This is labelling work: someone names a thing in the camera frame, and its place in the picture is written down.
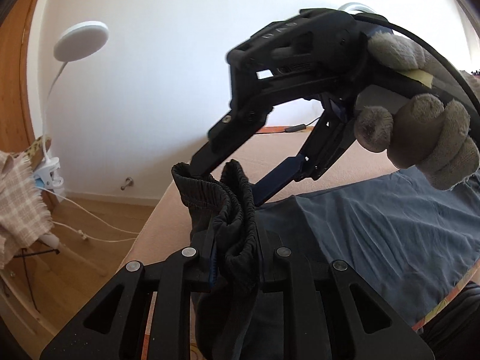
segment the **baseboard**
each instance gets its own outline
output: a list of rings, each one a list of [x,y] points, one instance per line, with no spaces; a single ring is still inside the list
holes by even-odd
[[[135,204],[135,205],[139,205],[139,206],[150,206],[150,207],[155,207],[158,204],[158,202],[160,202],[160,199],[134,198],[134,197],[128,197],[128,196],[99,195],[97,193],[82,193],[82,192],[66,191],[65,194],[68,198],[80,198],[80,199],[88,199],[88,200],[97,200],[98,202]]]

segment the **white wall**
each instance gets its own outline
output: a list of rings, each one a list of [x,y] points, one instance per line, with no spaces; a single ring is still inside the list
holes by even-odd
[[[227,110],[226,52],[299,8],[350,1],[371,6],[470,69],[453,0],[47,0],[38,49],[29,48],[38,64],[37,97],[30,101],[41,102],[59,68],[52,48],[63,30],[101,20],[111,32],[102,50],[66,67],[52,94],[47,126],[67,189],[160,198],[172,164],[188,160]],[[320,111],[320,104],[298,100],[276,109],[268,123],[303,123]],[[135,187],[121,192],[127,176]]]

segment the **lamp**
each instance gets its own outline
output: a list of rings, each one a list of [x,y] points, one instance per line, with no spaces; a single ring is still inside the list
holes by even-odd
[[[45,188],[60,188],[63,184],[62,178],[53,179],[53,172],[60,168],[58,157],[50,158],[45,146],[45,127],[47,124],[47,108],[49,106],[50,94],[63,69],[69,62],[84,59],[100,50],[109,39],[109,28],[101,21],[84,21],[75,24],[61,35],[53,48],[53,56],[57,61],[63,62],[57,75],[52,81],[45,103],[43,104],[42,115],[42,149],[45,157],[44,163],[35,170],[35,177],[42,179]]]

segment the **dark blue fabric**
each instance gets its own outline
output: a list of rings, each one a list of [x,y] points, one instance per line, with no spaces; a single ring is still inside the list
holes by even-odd
[[[413,167],[265,204],[257,218],[294,249],[313,233],[329,262],[347,261],[411,326],[480,257],[478,175],[439,191]]]

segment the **gray fuzzy glove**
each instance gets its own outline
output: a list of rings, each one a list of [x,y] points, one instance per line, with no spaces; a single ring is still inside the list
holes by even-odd
[[[420,69],[445,83],[458,86],[431,54],[414,41],[390,33],[377,33],[368,44],[370,54],[396,71]],[[480,82],[462,72],[477,97]],[[383,107],[366,107],[355,122],[355,137],[371,152],[387,150],[397,168],[411,166],[439,190],[448,190],[468,179],[480,166],[480,154],[468,136],[470,117],[462,103],[453,100],[444,108],[435,96],[413,97],[391,115]]]

